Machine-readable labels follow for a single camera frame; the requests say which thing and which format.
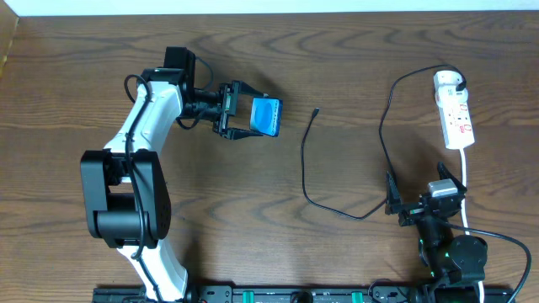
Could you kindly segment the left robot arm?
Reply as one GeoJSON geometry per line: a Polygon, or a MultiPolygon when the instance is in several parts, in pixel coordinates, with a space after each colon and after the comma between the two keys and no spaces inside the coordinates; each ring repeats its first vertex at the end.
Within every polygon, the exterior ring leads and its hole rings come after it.
{"type": "Polygon", "coordinates": [[[282,100],[243,81],[215,92],[196,88],[199,60],[185,47],[169,46],[161,66],[127,76],[136,80],[131,112],[102,149],[84,152],[80,162],[89,233],[130,261],[145,286],[143,300],[199,299],[168,239],[171,201],[159,157],[172,125],[210,121],[231,141],[280,132],[282,100]]]}

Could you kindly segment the blue screen Galaxy smartphone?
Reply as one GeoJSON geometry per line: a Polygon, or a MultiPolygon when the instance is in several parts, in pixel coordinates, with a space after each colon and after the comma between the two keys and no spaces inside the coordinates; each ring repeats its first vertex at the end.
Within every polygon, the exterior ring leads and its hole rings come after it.
{"type": "Polygon", "coordinates": [[[277,137],[283,102],[277,98],[254,98],[250,117],[250,129],[263,135],[277,137]]]}

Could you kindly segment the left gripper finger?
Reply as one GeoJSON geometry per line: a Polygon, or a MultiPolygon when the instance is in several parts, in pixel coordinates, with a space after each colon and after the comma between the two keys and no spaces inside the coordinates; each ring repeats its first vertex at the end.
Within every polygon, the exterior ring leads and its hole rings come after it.
{"type": "Polygon", "coordinates": [[[248,85],[246,82],[243,82],[243,81],[238,82],[237,93],[242,94],[242,95],[252,96],[254,98],[268,98],[269,97],[267,93],[262,93],[259,90],[251,87],[250,85],[248,85]]]}
{"type": "Polygon", "coordinates": [[[228,140],[235,141],[241,140],[251,136],[264,136],[263,133],[260,133],[255,130],[244,130],[238,128],[229,128],[226,130],[224,137],[228,140]]]}

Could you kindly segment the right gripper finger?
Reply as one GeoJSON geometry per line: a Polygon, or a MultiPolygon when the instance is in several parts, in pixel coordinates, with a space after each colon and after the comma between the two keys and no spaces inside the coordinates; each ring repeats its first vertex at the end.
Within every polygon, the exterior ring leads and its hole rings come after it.
{"type": "Polygon", "coordinates": [[[465,194],[467,192],[467,187],[447,169],[443,162],[437,163],[437,171],[441,180],[450,179],[454,183],[459,194],[465,194]]]}
{"type": "Polygon", "coordinates": [[[399,213],[403,208],[403,200],[398,192],[398,186],[393,178],[393,176],[387,172],[386,176],[387,183],[387,197],[386,197],[386,206],[385,214],[394,215],[399,213]]]}

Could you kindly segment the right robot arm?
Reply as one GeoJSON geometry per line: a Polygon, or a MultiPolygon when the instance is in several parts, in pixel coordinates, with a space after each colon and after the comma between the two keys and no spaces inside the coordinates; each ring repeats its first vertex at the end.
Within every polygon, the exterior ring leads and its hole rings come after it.
{"type": "Polygon", "coordinates": [[[410,302],[473,302],[479,300],[478,283],[485,279],[488,245],[481,237],[455,236],[448,219],[462,210],[467,188],[439,162],[438,181],[416,203],[405,204],[393,176],[388,173],[385,213],[398,215],[400,226],[415,226],[419,257],[432,280],[410,290],[410,302]]]}

